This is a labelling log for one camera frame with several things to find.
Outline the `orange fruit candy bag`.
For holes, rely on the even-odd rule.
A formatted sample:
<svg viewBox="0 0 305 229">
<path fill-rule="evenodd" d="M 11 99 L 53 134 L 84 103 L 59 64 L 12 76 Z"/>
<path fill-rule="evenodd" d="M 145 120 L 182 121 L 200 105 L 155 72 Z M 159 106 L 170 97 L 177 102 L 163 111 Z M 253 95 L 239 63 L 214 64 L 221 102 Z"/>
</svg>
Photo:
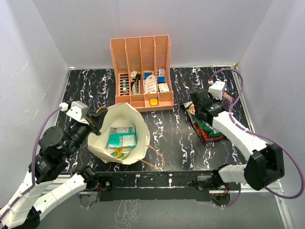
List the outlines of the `orange fruit candy bag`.
<svg viewBox="0 0 305 229">
<path fill-rule="evenodd" d="M 193 104 L 187 108 L 187 112 L 191 115 L 195 115 L 195 108 Z"/>
</svg>

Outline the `teal white snack bag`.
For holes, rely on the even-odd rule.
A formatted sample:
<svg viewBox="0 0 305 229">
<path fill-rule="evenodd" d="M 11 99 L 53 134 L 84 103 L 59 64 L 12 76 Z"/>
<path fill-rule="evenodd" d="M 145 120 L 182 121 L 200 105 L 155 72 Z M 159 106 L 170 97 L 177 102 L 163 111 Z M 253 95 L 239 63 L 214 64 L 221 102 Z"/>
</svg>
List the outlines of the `teal white snack bag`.
<svg viewBox="0 0 305 229">
<path fill-rule="evenodd" d="M 135 148 L 136 127 L 111 127 L 106 148 Z"/>
</svg>

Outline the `brown paper bag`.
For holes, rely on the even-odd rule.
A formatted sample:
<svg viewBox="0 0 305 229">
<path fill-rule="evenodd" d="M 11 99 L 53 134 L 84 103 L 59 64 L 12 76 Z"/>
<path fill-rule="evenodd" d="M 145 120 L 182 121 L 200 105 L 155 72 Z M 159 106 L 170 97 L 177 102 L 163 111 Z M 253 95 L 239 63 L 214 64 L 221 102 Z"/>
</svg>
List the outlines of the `brown paper bag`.
<svg viewBox="0 0 305 229">
<path fill-rule="evenodd" d="M 121 157 L 115 157 L 115 148 L 108 148 L 111 128 L 135 127 L 135 147 L 122 146 Z M 142 161 L 150 146 L 150 131 L 142 115 L 128 103 L 116 104 L 108 107 L 102 127 L 101 135 L 89 134 L 88 149 L 104 163 L 116 162 L 123 165 L 132 165 Z"/>
</svg>

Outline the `green chips bag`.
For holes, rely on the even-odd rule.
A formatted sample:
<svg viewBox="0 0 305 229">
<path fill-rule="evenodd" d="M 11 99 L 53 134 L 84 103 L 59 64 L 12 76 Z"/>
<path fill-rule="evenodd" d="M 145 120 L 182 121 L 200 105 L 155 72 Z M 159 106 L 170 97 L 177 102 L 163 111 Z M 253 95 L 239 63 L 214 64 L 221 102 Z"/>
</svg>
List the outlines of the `green chips bag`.
<svg viewBox="0 0 305 229">
<path fill-rule="evenodd" d="M 197 124 L 209 134 L 209 136 L 219 136 L 222 135 L 222 133 L 218 130 L 216 130 L 214 127 L 209 125 L 207 122 L 199 120 L 196 116 L 194 117 Z"/>
</svg>

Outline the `red doritos bag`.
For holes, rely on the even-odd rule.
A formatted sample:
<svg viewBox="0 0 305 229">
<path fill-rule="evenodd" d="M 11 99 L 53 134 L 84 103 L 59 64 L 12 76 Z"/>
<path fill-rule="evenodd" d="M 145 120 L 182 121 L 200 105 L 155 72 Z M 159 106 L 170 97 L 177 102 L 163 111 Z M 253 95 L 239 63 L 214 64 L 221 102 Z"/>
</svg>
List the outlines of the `red doritos bag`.
<svg viewBox="0 0 305 229">
<path fill-rule="evenodd" d="M 209 136 L 209 134 L 207 132 L 205 132 L 198 124 L 194 124 L 194 129 L 195 129 L 197 135 L 199 136 L 200 140 L 204 144 L 208 144 L 209 142 L 217 141 L 217 140 L 224 138 L 224 135 Z"/>
</svg>

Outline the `purple grape candy bag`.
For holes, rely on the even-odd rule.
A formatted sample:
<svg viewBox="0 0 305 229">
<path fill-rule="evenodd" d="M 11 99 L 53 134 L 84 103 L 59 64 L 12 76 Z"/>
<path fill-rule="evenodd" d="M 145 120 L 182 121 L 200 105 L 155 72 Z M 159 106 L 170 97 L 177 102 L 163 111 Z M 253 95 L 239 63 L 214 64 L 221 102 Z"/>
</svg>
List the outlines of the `purple grape candy bag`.
<svg viewBox="0 0 305 229">
<path fill-rule="evenodd" d="M 229 108 L 233 103 L 235 102 L 235 99 L 230 96 L 229 94 L 223 92 L 223 96 L 222 96 L 222 104 Z"/>
</svg>

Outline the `brown kettle chips bag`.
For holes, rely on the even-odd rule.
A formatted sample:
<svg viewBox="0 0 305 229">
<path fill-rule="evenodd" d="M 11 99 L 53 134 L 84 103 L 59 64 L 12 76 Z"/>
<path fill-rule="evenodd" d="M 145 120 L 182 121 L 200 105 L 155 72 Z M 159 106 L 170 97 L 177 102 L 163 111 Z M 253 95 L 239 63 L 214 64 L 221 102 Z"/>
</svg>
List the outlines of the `brown kettle chips bag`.
<svg viewBox="0 0 305 229">
<path fill-rule="evenodd" d="M 184 109 L 184 111 L 185 111 L 185 113 L 186 113 L 186 116 L 188 117 L 188 119 L 189 119 L 189 122 L 190 122 L 190 124 L 192 125 L 192 127 L 195 129 L 196 128 L 196 124 L 197 124 L 197 122 L 196 122 L 196 120 L 195 120 L 195 116 L 194 115 L 191 115 L 191 114 L 189 114 L 188 112 L 187 112 L 187 108 L 190 106 L 190 105 L 192 105 L 193 103 L 191 102 L 191 101 L 189 101 L 189 102 L 186 102 L 186 103 L 182 103 L 182 108 Z"/>
</svg>

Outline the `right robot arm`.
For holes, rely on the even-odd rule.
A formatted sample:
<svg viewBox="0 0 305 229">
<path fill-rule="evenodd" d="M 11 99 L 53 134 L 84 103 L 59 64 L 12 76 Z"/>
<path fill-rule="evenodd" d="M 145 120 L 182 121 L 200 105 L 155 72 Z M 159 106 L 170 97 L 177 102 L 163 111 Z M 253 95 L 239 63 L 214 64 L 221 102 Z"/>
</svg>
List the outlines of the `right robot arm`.
<svg viewBox="0 0 305 229">
<path fill-rule="evenodd" d="M 193 92 L 190 97 L 195 117 L 220 131 L 247 160 L 243 165 L 215 169 L 210 181 L 217 189 L 224 189 L 229 183 L 243 183 L 261 190 L 285 175 L 283 151 L 277 144 L 269 144 L 250 134 L 207 90 Z"/>
</svg>

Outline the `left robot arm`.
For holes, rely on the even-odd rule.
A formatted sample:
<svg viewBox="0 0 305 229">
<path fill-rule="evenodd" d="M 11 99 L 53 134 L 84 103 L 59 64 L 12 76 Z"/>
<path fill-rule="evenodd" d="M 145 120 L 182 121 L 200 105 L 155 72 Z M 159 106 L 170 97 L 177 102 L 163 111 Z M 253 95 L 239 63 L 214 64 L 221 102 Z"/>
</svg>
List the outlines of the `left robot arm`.
<svg viewBox="0 0 305 229">
<path fill-rule="evenodd" d="M 100 129 L 107 112 L 105 107 L 92 110 L 86 116 L 88 124 L 73 120 L 68 131 L 52 126 L 39 132 L 25 179 L 0 210 L 0 221 L 5 229 L 35 229 L 52 209 L 70 196 L 86 189 L 96 189 L 98 175 L 86 166 L 74 172 L 67 182 L 43 194 L 68 166 L 66 159 L 78 151 L 88 135 L 101 135 Z"/>
</svg>

